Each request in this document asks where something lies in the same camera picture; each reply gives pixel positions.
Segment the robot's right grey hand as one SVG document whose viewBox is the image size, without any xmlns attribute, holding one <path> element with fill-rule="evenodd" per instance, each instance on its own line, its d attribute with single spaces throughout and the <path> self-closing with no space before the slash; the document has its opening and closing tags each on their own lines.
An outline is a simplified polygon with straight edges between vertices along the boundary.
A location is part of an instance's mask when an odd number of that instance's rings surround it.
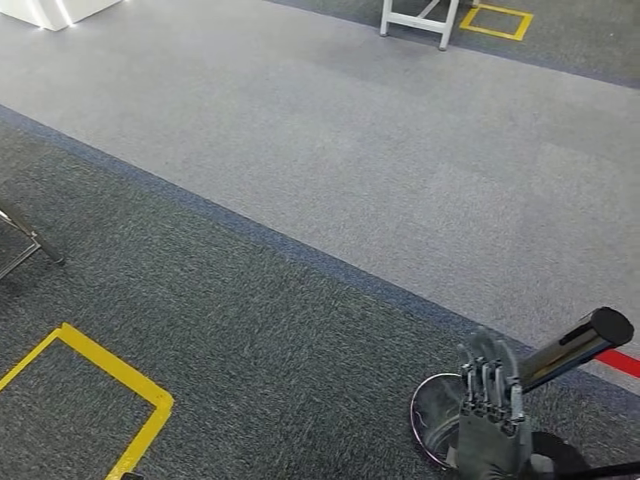
<svg viewBox="0 0 640 480">
<path fill-rule="evenodd" d="M 587 470 L 577 449 L 533 432 L 515 354 L 485 328 L 460 344 L 465 392 L 456 462 L 461 479 L 558 479 Z"/>
</svg>

